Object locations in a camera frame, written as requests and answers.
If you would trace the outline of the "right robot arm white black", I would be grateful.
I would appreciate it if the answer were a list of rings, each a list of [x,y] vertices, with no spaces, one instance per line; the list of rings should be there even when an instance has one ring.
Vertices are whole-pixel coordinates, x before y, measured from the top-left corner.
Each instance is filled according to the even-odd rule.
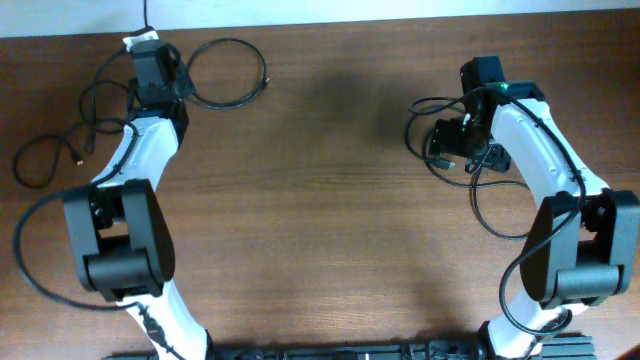
[[[523,249],[508,266],[522,289],[501,296],[499,317],[469,340],[434,340],[431,359],[590,359],[586,336],[569,336],[572,320],[624,293],[632,279],[639,236],[639,200],[596,176],[556,126],[539,87],[509,82],[496,56],[461,67],[463,114],[428,132],[419,158],[433,173],[465,159],[471,192],[483,169],[516,166],[536,203]]]

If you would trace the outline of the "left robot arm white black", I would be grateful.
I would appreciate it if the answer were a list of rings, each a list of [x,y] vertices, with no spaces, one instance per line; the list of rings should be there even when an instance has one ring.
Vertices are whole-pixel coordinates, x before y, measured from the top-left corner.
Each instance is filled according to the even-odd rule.
[[[121,143],[90,185],[63,207],[81,285],[127,311],[161,359],[204,359],[207,330],[174,281],[173,241],[155,195],[189,125],[184,99],[195,90],[175,46],[151,26],[123,40],[133,60]]]

